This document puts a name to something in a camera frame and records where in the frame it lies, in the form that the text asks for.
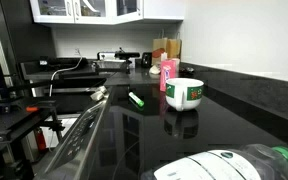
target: cabinet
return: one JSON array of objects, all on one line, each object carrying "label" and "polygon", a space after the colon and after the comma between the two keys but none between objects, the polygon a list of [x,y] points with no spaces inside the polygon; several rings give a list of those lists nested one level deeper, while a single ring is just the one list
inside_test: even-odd
[{"label": "cabinet", "polygon": [[30,0],[37,23],[120,24],[184,20],[182,0]]}]

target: paper bag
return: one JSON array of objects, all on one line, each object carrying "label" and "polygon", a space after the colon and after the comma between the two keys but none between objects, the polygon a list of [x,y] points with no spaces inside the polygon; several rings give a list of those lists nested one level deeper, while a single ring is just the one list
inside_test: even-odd
[{"label": "paper bag", "polygon": [[166,52],[167,38],[153,40],[152,65],[161,62],[161,54]]},{"label": "paper bag", "polygon": [[181,59],[181,45],[180,39],[168,39],[166,44],[167,58],[178,58]]}]

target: green marker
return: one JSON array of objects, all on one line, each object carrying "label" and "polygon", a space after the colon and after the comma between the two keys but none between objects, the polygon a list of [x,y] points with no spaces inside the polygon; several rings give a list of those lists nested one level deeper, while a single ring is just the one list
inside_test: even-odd
[{"label": "green marker", "polygon": [[133,92],[130,92],[128,95],[136,102],[139,107],[144,106],[144,101],[138,98]]}]

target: pink bottle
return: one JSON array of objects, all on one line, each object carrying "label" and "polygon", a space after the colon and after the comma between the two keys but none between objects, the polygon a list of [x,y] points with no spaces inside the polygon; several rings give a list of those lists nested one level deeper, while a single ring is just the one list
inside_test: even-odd
[{"label": "pink bottle", "polygon": [[160,79],[160,90],[165,91],[166,80],[175,78],[176,73],[176,61],[165,60],[161,61],[161,79]]}]

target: mug with green label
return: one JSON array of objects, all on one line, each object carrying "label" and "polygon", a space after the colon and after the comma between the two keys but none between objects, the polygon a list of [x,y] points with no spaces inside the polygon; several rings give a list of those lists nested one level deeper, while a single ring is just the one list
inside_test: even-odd
[{"label": "mug with green label", "polygon": [[188,78],[173,78],[166,81],[166,101],[177,111],[196,108],[202,99],[202,81]]}]

